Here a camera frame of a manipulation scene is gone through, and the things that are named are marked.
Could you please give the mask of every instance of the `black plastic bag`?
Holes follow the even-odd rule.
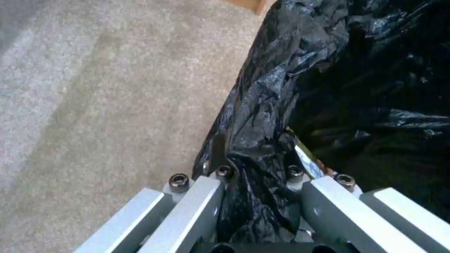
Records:
[[[449,220],[450,8],[446,2],[277,1],[197,156],[228,136],[239,178],[219,241],[293,239],[300,206],[286,184],[290,126],[364,190],[391,186]]]

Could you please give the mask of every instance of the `metal frame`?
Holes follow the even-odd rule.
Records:
[[[223,192],[220,181],[199,177],[139,253],[189,252],[196,242],[209,241],[216,230]]]
[[[301,197],[305,220],[328,241],[360,252],[425,252],[329,176],[305,183]]]
[[[361,201],[428,252],[450,252],[450,226],[393,188],[364,193]]]
[[[169,195],[144,188],[75,252],[133,252],[173,206]]]

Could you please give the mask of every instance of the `metal screw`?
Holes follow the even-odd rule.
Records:
[[[183,193],[189,190],[189,177],[183,173],[177,173],[169,178],[169,186],[173,192]]]
[[[334,179],[350,192],[353,192],[353,190],[355,189],[356,181],[352,176],[346,174],[337,174],[336,176],[334,176]]]
[[[233,169],[228,165],[220,165],[216,169],[216,177],[219,180],[224,180],[225,182],[233,177]]]
[[[291,182],[300,182],[302,180],[303,174],[305,174],[305,172],[297,165],[290,165],[288,167],[288,173],[288,180]]]
[[[208,171],[209,171],[209,160],[206,160],[206,161],[203,163],[203,173],[204,173],[205,175],[208,175]]]

